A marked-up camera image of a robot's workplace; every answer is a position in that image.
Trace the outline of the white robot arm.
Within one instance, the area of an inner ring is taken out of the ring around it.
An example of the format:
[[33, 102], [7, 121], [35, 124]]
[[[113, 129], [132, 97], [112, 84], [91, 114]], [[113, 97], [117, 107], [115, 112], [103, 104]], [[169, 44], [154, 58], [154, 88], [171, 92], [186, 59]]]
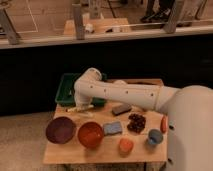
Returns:
[[213, 88], [107, 83], [96, 68], [74, 83], [76, 106], [102, 98], [154, 110], [168, 116], [165, 171], [213, 171]]

